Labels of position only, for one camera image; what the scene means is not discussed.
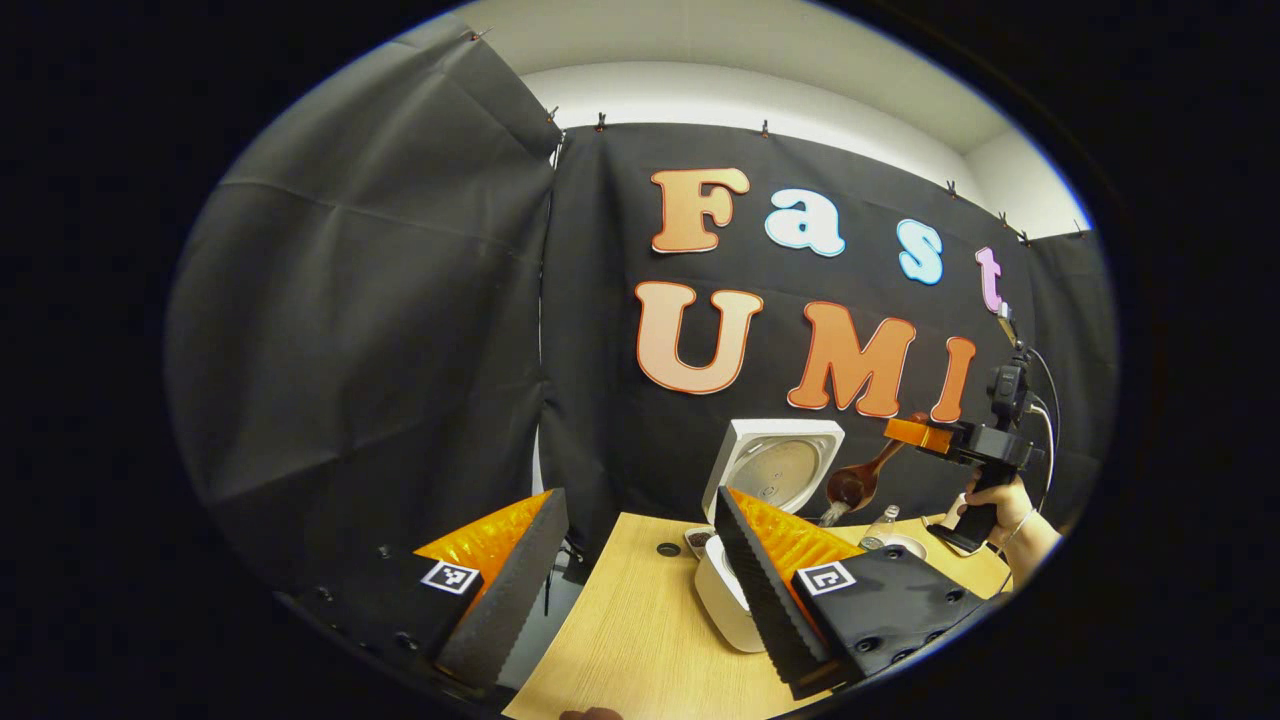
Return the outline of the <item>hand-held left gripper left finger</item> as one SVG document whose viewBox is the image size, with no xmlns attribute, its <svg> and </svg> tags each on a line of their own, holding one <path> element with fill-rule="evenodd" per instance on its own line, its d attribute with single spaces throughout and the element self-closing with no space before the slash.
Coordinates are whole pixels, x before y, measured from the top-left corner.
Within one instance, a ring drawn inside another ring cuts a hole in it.
<svg viewBox="0 0 1280 720">
<path fill-rule="evenodd" d="M 416 550 L 378 550 L 278 598 L 357 656 L 466 700 L 497 684 L 568 530 L 562 488 Z"/>
</svg>

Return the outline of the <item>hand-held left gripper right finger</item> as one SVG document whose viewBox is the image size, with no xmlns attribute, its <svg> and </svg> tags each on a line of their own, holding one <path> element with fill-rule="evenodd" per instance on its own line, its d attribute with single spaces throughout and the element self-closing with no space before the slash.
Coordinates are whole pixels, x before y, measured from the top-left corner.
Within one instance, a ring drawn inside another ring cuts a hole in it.
<svg viewBox="0 0 1280 720">
<path fill-rule="evenodd" d="M 795 700 L 895 674 L 993 609 L 900 544 L 856 547 L 731 487 L 714 525 Z"/>
</svg>

